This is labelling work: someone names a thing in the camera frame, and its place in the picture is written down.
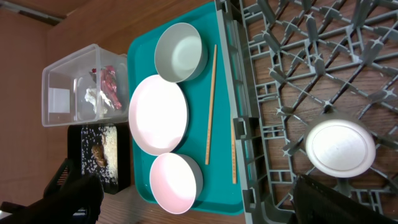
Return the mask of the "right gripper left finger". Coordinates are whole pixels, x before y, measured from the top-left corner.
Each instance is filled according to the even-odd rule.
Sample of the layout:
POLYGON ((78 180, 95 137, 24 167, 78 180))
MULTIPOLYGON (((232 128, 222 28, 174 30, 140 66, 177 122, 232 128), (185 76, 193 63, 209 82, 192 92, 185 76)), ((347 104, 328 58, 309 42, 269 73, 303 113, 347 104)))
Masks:
POLYGON ((96 223, 103 199, 99 175, 80 177, 73 161, 65 159, 41 200, 29 206, 3 202, 1 210, 9 215, 1 223, 96 223))

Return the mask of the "grey bowl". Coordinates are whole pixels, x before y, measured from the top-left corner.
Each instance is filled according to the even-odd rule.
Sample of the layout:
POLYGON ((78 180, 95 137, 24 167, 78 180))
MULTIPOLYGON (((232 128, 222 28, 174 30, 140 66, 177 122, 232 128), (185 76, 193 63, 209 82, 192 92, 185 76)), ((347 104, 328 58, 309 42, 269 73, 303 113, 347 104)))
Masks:
POLYGON ((199 31, 179 22, 160 36, 154 53, 157 73, 166 81, 181 83, 197 78, 208 61, 208 48, 199 31))

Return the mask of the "white cup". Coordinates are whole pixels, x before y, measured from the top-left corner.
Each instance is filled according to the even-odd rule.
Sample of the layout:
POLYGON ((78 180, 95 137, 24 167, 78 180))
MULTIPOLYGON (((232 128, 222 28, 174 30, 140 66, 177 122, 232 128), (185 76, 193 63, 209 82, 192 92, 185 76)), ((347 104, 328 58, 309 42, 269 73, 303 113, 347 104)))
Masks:
POLYGON ((305 150, 318 170, 337 178, 364 173, 376 158, 370 133, 345 119, 328 119, 314 125, 305 135, 305 150))

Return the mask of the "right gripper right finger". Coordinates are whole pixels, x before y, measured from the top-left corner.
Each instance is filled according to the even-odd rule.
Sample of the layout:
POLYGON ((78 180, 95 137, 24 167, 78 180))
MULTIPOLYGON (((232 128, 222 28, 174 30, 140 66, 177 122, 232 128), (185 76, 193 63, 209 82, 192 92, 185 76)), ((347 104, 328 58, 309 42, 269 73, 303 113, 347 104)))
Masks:
POLYGON ((394 220, 361 205, 307 175, 293 187, 295 213, 288 224, 393 224, 394 220))

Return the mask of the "red silver snack wrapper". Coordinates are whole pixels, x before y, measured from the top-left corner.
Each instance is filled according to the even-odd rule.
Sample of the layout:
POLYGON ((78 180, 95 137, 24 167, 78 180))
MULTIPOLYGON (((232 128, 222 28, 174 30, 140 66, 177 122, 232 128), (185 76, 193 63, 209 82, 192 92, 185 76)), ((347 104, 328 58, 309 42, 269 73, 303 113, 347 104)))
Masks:
POLYGON ((117 96, 118 87, 116 81, 115 68, 112 65, 104 66, 101 69, 101 90, 111 100, 114 107, 113 110, 120 110, 122 104, 117 96))

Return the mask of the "white napkin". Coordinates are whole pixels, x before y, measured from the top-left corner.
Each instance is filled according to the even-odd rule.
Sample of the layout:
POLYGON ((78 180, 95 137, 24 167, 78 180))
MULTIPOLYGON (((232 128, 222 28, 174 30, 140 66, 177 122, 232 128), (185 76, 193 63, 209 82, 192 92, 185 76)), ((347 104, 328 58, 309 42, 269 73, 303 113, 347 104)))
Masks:
MULTIPOLYGON (((102 90, 99 93, 101 95, 101 99, 107 105, 107 107, 114 109, 111 100, 105 95, 105 93, 102 90)), ((97 90, 96 90, 96 88, 87 88, 86 89, 85 101, 91 103, 93 105, 94 113, 97 113, 97 90)))

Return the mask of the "large white plate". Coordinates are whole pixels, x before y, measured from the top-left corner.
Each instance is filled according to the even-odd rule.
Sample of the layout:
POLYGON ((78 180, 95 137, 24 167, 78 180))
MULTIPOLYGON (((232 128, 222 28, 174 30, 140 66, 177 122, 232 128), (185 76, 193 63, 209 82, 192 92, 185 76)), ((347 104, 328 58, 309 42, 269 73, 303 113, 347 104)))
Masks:
POLYGON ((188 104, 181 88, 160 75, 143 79, 129 104, 129 127, 133 140, 147 154, 173 151, 188 127, 188 104))

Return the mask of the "brown food scrap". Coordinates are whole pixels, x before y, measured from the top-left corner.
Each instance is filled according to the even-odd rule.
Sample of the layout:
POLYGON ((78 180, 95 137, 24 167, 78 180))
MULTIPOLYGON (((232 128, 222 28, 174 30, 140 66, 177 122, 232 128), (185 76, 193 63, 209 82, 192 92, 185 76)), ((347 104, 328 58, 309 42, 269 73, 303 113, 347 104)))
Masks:
POLYGON ((96 159, 97 164, 100 167, 106 167, 107 166, 107 161, 106 161, 105 156, 104 156, 104 148, 103 148, 103 146, 102 145, 94 145, 91 148, 91 151, 92 151, 92 153, 94 155, 94 158, 96 159))

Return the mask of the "small pink bowl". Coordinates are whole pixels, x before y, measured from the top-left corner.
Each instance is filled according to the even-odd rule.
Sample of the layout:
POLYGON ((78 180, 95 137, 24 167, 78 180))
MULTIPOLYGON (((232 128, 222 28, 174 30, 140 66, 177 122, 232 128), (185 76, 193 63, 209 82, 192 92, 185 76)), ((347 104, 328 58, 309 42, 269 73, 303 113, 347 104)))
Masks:
POLYGON ((149 174, 155 201, 171 214, 190 210, 203 190, 203 174, 191 157, 164 153, 153 161, 149 174))

